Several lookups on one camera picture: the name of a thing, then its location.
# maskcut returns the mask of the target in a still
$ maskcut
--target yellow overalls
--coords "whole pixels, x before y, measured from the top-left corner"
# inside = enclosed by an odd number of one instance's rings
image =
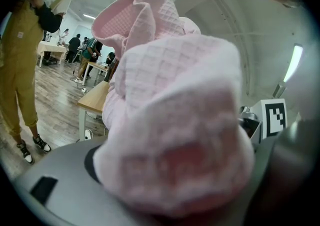
[[[53,10],[61,2],[55,0]],[[12,13],[2,37],[3,66],[0,67],[0,111],[11,136],[21,132],[18,105],[27,127],[37,124],[35,106],[35,70],[37,48],[44,31],[39,17],[25,0],[18,12]]]

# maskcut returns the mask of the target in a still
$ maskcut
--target green shirt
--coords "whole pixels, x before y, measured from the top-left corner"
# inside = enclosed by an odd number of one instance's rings
[[[86,46],[86,49],[83,51],[82,56],[86,59],[91,58],[91,53],[89,53],[88,48],[91,48],[93,52],[95,52],[97,40],[94,38],[91,38]]]

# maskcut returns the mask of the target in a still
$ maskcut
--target folded cloth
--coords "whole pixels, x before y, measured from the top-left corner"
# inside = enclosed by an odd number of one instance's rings
[[[103,108],[108,140],[93,158],[104,187],[138,210],[172,217],[233,200],[254,163],[237,119],[235,46],[201,35],[172,0],[117,0],[92,33],[120,60]]]

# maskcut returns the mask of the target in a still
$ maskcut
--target mustard pants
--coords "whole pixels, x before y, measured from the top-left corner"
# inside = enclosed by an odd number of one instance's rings
[[[35,50],[24,50],[13,44],[10,52],[4,54],[4,66],[0,67],[0,111],[7,131],[11,136],[21,132],[18,105],[27,127],[37,124],[35,106]]]

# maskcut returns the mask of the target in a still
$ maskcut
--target ceiling light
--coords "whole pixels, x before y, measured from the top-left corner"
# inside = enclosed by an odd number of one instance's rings
[[[96,17],[90,16],[90,15],[86,15],[86,14],[84,14],[83,16],[91,18],[91,19],[96,19]]]
[[[299,61],[301,59],[301,55],[302,55],[303,50],[304,50],[304,48],[302,47],[302,45],[296,44],[294,46],[291,62],[290,62],[288,71],[286,72],[286,75],[285,75],[283,82],[287,82],[291,78],[291,76],[295,73],[295,71],[299,65]]]

